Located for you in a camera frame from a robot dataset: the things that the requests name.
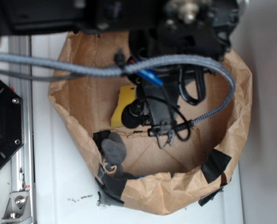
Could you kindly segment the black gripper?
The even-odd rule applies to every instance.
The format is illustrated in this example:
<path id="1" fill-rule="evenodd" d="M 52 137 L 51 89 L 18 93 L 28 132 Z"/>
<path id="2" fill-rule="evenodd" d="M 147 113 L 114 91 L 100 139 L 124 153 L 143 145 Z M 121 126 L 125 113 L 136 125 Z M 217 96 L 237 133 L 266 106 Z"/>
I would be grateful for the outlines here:
<path id="1" fill-rule="evenodd" d="M 137 62 L 105 69 L 83 68 L 95 77 L 118 77 L 168 65 L 197 65 L 228 75 L 221 65 L 230 50 L 241 5 L 236 0 L 97 0 L 93 31 L 129 31 Z"/>

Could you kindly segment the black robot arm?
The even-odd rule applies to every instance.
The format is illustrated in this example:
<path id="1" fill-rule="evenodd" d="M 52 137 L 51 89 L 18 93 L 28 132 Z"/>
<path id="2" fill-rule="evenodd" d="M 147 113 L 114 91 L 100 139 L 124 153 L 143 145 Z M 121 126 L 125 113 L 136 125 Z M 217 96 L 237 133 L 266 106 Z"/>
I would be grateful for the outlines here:
<path id="1" fill-rule="evenodd" d="M 146 59 L 133 65 L 93 68 L 0 53 L 0 62 L 69 71 L 78 76 L 120 77 L 167 65 L 197 65 L 225 77 L 221 65 L 239 22 L 236 0 L 0 0 L 0 37 L 65 31 L 128 31 L 130 51 Z"/>

